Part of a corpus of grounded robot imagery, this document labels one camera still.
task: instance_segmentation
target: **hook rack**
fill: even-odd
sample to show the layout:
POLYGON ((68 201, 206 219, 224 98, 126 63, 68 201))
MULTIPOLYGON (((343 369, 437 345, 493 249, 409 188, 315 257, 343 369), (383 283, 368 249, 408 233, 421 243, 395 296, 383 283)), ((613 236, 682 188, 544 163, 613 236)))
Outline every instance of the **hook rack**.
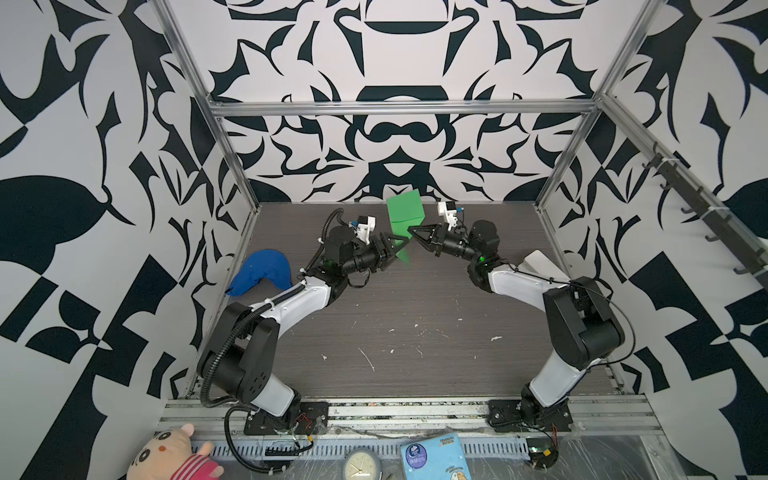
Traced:
POLYGON ((768 290, 768 254, 765 245, 720 199, 676 158, 662 158, 661 153, 656 153, 644 167, 656 168, 665 180, 661 188, 674 189, 688 204, 688 208, 680 209, 682 213, 696 214, 712 230, 714 235, 704 237, 708 242, 722 242, 742 263, 741 268, 733 269, 736 275, 751 273, 768 290))

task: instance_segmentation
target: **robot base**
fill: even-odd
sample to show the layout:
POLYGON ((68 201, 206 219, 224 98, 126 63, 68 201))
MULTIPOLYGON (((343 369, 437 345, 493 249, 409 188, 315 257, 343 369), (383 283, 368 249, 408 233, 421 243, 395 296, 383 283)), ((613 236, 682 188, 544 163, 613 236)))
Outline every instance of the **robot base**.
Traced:
POLYGON ((300 396, 291 403, 285 414, 279 418, 263 410, 251 415, 245 422, 245 435, 272 435, 274 431, 285 432, 296 426, 297 435, 311 435, 319 427, 326 426, 328 404, 325 402, 301 402, 300 396))
POLYGON ((538 427, 546 432, 552 432, 554 426, 558 432, 571 431, 571 411, 568 401, 543 409, 533 418, 525 418, 519 409, 521 400, 490 400, 488 401, 488 424, 497 433, 529 432, 521 423, 538 427))

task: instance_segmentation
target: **plush toy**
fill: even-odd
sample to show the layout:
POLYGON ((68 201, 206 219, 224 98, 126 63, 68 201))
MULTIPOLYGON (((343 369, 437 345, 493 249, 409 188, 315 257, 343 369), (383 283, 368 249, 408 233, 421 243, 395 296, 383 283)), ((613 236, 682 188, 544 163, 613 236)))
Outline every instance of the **plush toy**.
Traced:
POLYGON ((190 437, 194 425, 160 432, 141 449, 131 466, 127 480, 207 480, 218 478, 224 468, 208 458, 214 444, 205 442, 192 455, 190 437))

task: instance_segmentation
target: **round clock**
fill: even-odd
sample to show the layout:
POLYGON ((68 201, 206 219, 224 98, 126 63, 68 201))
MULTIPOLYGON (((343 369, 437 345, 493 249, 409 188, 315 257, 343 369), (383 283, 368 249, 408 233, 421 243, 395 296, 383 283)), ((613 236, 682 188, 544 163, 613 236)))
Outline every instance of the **round clock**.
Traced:
POLYGON ((382 464, 368 449, 354 449, 344 460, 341 471, 342 480, 380 480, 382 464))

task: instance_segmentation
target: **wooden tabletop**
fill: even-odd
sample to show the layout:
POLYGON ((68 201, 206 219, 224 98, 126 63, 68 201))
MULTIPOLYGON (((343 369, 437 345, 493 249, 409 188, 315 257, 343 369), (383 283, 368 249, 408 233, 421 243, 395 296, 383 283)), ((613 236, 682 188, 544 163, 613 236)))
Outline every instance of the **wooden tabletop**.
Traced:
MULTIPOLYGON (((264 204, 247 254, 283 252, 295 277, 317 249, 338 204, 264 204)), ((384 204, 344 204, 345 220, 376 217, 389 230, 384 204)), ((533 250, 554 259, 530 204, 468 204, 466 223, 490 220, 499 253, 520 263, 533 250)), ((425 205, 425 223, 438 223, 425 205)), ((542 311, 472 285, 466 261, 439 258, 416 242, 409 263, 396 261, 362 289, 347 288, 332 305, 284 333, 274 373, 305 397, 518 395, 552 351, 542 311)), ((233 301, 250 304, 279 290, 269 280, 233 301)), ((610 393, 604 368, 588 373, 575 393, 610 393)))

